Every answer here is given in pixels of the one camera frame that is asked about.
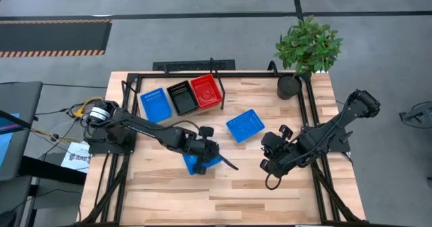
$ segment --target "yellow cable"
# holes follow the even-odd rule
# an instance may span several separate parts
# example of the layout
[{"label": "yellow cable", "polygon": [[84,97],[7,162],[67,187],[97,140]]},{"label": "yellow cable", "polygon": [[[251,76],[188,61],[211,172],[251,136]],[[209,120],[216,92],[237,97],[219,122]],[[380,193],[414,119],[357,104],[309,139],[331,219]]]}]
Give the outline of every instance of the yellow cable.
[{"label": "yellow cable", "polygon": [[[32,128],[31,131],[34,132],[34,133],[38,133],[38,134],[41,134],[41,135],[43,135],[43,136],[46,136],[46,137],[48,137],[50,140],[51,140],[51,138],[52,138],[52,136],[51,136],[48,132],[44,132],[44,131],[42,131],[42,130],[35,129],[35,128]],[[62,141],[62,142],[65,142],[65,143],[72,143],[72,142],[80,143],[79,140],[72,139],[72,138],[63,138],[63,137],[59,137],[59,141]]]},{"label": "yellow cable", "polygon": [[87,104],[89,104],[92,101],[98,101],[98,100],[103,100],[103,98],[93,97],[93,98],[87,99],[87,101],[84,102],[84,104],[82,104],[82,106],[79,109],[77,109],[75,112],[72,112],[72,114],[77,118],[81,118],[84,115],[84,109],[87,106]]}]

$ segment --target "black rubber mat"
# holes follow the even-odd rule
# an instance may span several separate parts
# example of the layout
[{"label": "black rubber mat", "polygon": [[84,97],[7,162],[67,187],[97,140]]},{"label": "black rubber mat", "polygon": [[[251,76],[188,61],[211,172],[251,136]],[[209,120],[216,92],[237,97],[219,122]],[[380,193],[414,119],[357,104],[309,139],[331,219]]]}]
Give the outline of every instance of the black rubber mat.
[{"label": "black rubber mat", "polygon": [[0,57],[103,55],[112,20],[0,22]]},{"label": "black rubber mat", "polygon": [[[235,70],[236,60],[215,60],[218,70]],[[153,62],[153,71],[197,71],[210,70],[210,60],[205,61],[162,61]]]}]

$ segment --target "hazard stripe tape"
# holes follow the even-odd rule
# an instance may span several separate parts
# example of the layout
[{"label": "hazard stripe tape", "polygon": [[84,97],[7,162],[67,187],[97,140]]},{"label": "hazard stripe tape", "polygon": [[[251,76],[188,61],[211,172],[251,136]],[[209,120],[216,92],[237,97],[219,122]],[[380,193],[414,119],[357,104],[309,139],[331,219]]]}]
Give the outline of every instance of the hazard stripe tape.
[{"label": "hazard stripe tape", "polygon": [[103,55],[105,50],[77,50],[77,51],[0,51],[0,57],[59,57]]},{"label": "hazard stripe tape", "polygon": [[0,24],[80,24],[80,23],[113,23],[113,20],[52,20],[52,21],[0,21]]}]

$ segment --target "floor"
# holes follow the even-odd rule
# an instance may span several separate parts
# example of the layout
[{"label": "floor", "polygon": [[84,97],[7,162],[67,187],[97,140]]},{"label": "floor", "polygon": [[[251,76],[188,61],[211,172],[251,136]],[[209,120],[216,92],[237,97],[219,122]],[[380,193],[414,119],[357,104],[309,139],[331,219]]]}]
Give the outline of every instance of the floor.
[{"label": "floor", "polygon": [[[303,12],[430,11],[432,0],[300,0]],[[1,0],[1,16],[88,16],[203,12],[295,12],[294,0]],[[364,211],[381,224],[430,226],[432,176],[430,130],[400,123],[398,112],[432,98],[432,16],[318,17],[340,30],[342,54],[330,71],[339,101],[366,89],[381,102],[380,114],[348,129]],[[0,82],[106,86],[114,70],[151,70],[154,61],[235,59],[238,70],[262,70],[274,44],[295,17],[115,20],[104,56],[0,59]],[[105,89],[44,86],[38,112],[69,107]],[[50,130],[65,115],[41,116],[35,127]],[[59,133],[68,129],[59,128]],[[80,136],[75,128],[70,136]],[[50,145],[31,136],[26,155]],[[70,224],[76,207],[38,213],[35,226]]]}]

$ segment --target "green leaves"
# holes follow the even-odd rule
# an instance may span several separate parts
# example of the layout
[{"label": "green leaves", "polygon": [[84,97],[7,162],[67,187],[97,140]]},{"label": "green leaves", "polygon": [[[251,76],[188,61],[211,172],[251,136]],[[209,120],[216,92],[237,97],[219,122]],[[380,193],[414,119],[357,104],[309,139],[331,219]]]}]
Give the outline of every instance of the green leaves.
[{"label": "green leaves", "polygon": [[302,48],[296,48],[296,55],[303,55],[304,51]]},{"label": "green leaves", "polygon": [[338,58],[343,39],[337,38],[337,30],[331,26],[320,26],[309,16],[298,25],[291,26],[287,35],[281,35],[275,45],[275,57],[283,62],[283,68],[291,68],[295,64],[297,74],[307,76],[317,71],[328,71]]},{"label": "green leaves", "polygon": [[306,19],[306,22],[310,23],[310,22],[312,21],[312,19],[313,19],[313,15],[309,16],[309,17]]},{"label": "green leaves", "polygon": [[297,61],[296,73],[299,74],[302,71],[303,63],[302,61]]},{"label": "green leaves", "polygon": [[322,62],[322,61],[318,61],[318,62],[313,66],[313,69],[314,69],[315,71],[319,71],[319,70],[321,70],[321,68],[323,68],[323,62]]}]

